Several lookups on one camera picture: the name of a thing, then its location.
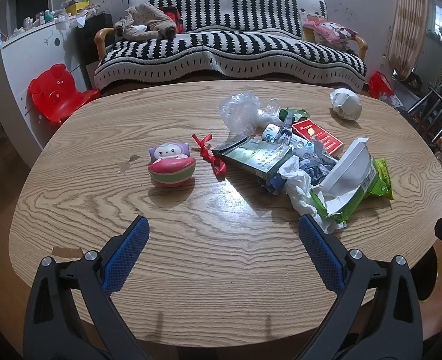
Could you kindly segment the green popcorn snack bag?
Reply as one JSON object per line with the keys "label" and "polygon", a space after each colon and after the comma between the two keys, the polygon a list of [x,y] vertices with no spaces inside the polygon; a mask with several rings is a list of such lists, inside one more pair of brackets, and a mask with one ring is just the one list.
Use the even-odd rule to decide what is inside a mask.
{"label": "green popcorn snack bag", "polygon": [[372,163],[375,168],[375,178],[367,193],[393,200],[392,183],[385,158],[374,158]]}

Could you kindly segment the green white torn carton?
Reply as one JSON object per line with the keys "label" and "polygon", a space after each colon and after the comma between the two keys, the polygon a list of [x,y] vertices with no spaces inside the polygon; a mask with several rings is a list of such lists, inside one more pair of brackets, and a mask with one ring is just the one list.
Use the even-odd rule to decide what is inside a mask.
{"label": "green white torn carton", "polygon": [[346,223],[376,178],[367,137],[353,140],[324,180],[310,191],[323,219]]}

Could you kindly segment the white tissue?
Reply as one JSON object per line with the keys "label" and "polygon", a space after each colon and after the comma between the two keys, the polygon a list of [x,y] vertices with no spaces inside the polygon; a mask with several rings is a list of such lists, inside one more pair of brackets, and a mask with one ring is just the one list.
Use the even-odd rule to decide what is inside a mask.
{"label": "white tissue", "polygon": [[290,157],[280,168],[279,175],[285,181],[285,192],[292,206],[300,216],[310,214],[320,228],[327,234],[340,231],[347,227],[346,223],[336,223],[333,219],[323,219],[320,211],[315,207],[311,197],[311,178],[299,167],[300,160],[297,156]]}

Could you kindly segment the blue white wrapper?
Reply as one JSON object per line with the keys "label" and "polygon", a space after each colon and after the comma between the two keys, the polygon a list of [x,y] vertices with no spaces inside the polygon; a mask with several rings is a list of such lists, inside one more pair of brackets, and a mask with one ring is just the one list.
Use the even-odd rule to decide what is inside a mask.
{"label": "blue white wrapper", "polygon": [[301,155],[299,168],[310,177],[312,186],[319,185],[337,164],[337,159],[330,156],[324,146],[313,146]]}

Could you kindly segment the white paper ball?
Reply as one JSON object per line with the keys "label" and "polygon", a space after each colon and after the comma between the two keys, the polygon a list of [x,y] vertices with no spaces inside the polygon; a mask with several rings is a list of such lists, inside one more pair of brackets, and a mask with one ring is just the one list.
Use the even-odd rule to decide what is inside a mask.
{"label": "white paper ball", "polygon": [[333,111],[344,120],[358,120],[362,113],[361,98],[346,88],[337,88],[329,95]]}

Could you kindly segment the red cigarette box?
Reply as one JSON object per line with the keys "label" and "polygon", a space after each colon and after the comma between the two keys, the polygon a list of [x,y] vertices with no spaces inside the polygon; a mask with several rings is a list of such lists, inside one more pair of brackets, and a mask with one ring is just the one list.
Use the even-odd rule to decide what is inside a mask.
{"label": "red cigarette box", "polygon": [[320,141],[324,145],[324,149],[329,155],[334,155],[336,152],[341,150],[344,143],[336,138],[334,135],[329,133],[324,128],[318,126],[311,119],[303,119],[292,125],[292,130],[294,133],[307,139],[308,141]]}

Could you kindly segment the pink purple doll toy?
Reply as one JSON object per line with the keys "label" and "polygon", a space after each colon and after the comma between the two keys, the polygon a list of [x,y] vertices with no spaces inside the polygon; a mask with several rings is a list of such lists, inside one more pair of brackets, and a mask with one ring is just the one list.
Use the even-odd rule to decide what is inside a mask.
{"label": "pink purple doll toy", "polygon": [[178,187],[188,182],[196,168],[189,143],[165,142],[149,148],[151,163],[148,171],[157,185]]}

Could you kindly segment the dark green box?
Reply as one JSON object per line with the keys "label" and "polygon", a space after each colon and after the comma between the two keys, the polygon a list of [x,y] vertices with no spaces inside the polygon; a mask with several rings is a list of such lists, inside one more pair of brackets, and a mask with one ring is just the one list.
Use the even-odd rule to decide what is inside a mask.
{"label": "dark green box", "polygon": [[216,158],[234,164],[263,180],[272,179],[293,155],[289,145],[235,135],[212,149]]}

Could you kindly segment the clear plastic bag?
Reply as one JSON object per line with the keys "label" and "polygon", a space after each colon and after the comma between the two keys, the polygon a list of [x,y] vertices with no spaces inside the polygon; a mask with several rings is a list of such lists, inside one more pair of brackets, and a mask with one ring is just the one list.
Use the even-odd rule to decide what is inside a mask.
{"label": "clear plastic bag", "polygon": [[248,137],[253,137],[269,124],[281,126],[279,112],[278,98],[263,101],[253,92],[232,95],[219,105],[220,117],[228,130]]}

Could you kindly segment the silver pill blister pack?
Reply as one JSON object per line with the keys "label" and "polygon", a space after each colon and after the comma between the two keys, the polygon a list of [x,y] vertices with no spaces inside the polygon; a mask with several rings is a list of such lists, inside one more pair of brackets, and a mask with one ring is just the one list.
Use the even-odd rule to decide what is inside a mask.
{"label": "silver pill blister pack", "polygon": [[278,139],[277,139],[279,144],[282,144],[282,145],[289,144],[289,142],[291,140],[291,136],[293,134],[292,133],[292,124],[293,124],[293,116],[291,114],[288,114],[285,117],[283,127],[279,130]]}

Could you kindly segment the black metal rack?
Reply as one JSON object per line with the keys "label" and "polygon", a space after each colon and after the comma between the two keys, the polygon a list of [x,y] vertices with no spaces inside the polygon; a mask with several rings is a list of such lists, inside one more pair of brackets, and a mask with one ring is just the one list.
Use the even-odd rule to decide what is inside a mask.
{"label": "black metal rack", "polygon": [[407,114],[414,122],[414,128],[429,146],[435,146],[442,135],[442,94],[432,85]]}

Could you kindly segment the red bag on floor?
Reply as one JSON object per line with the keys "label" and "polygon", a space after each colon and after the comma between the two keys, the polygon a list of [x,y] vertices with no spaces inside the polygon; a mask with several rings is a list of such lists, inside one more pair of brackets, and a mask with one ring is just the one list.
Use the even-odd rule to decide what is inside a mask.
{"label": "red bag on floor", "polygon": [[373,98],[390,97],[394,95],[393,89],[386,76],[376,71],[372,74],[368,83],[368,92]]}

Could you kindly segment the pink cartoon pillow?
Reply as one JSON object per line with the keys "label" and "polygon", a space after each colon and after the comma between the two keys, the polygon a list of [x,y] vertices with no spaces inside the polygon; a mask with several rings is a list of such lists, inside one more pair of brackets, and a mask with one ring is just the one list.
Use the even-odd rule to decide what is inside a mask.
{"label": "pink cartoon pillow", "polygon": [[357,36],[357,33],[351,28],[328,20],[307,21],[303,27],[313,31],[317,43],[329,46],[351,41]]}

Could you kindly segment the red bear plastic chair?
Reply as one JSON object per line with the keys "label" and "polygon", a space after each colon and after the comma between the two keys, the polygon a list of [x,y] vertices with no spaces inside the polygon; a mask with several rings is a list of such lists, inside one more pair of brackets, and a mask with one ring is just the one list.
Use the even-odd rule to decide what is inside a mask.
{"label": "red bear plastic chair", "polygon": [[63,63],[54,64],[33,79],[28,93],[36,110],[52,125],[61,125],[83,105],[101,96],[99,89],[79,92],[72,74]]}

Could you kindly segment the striped beige curtain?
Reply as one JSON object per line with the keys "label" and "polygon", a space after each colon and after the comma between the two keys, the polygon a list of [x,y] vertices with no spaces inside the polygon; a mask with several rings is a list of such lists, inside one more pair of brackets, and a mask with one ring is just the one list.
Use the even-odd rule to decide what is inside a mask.
{"label": "striped beige curtain", "polygon": [[406,80],[419,60],[428,16],[429,0],[397,0],[387,57],[398,80]]}

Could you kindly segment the white cabinet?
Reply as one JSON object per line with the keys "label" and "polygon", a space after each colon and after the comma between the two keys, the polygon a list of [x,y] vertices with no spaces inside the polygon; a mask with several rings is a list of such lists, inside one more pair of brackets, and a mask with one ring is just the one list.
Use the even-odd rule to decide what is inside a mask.
{"label": "white cabinet", "polygon": [[90,88],[79,60],[75,30],[68,24],[44,24],[4,42],[0,48],[0,122],[29,167],[53,133],[28,96],[28,86],[56,63],[66,66],[79,91]]}

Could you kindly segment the black white striped sofa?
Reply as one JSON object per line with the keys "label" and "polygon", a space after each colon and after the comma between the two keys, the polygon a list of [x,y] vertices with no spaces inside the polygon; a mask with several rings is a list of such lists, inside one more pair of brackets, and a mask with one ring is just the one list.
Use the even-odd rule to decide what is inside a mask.
{"label": "black white striped sofa", "polygon": [[171,40],[120,40],[94,73],[98,89],[122,81],[166,83],[197,72],[233,79],[288,75],[307,84],[360,91],[363,59],[307,41],[302,16],[326,18],[324,0],[128,0],[175,8],[183,31]]}

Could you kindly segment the beige clothing pile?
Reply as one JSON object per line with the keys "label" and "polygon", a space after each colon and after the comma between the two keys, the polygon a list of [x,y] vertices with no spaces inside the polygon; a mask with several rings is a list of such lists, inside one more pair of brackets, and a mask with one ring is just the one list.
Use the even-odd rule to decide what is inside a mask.
{"label": "beige clothing pile", "polygon": [[176,24],[162,10],[141,2],[125,10],[125,17],[115,24],[115,34],[127,41],[145,42],[151,39],[170,40],[176,35]]}

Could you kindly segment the yellow box on cabinet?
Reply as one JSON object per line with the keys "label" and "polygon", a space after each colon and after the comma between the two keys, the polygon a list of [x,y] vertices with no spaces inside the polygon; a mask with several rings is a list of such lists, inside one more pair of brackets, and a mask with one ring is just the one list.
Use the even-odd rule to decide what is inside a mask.
{"label": "yellow box on cabinet", "polygon": [[70,4],[70,6],[65,8],[65,10],[67,13],[69,13],[73,16],[76,16],[77,14],[82,12],[82,10],[87,8],[89,6],[89,4],[90,4],[89,0],[81,1],[81,2],[74,2],[74,3]]}

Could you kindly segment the red backpack on sofa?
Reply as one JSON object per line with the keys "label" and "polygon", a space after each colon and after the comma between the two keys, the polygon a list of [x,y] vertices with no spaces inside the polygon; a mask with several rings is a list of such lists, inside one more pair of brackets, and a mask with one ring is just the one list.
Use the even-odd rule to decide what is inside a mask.
{"label": "red backpack on sofa", "polygon": [[184,32],[184,22],[177,7],[165,6],[159,9],[175,23],[177,34]]}

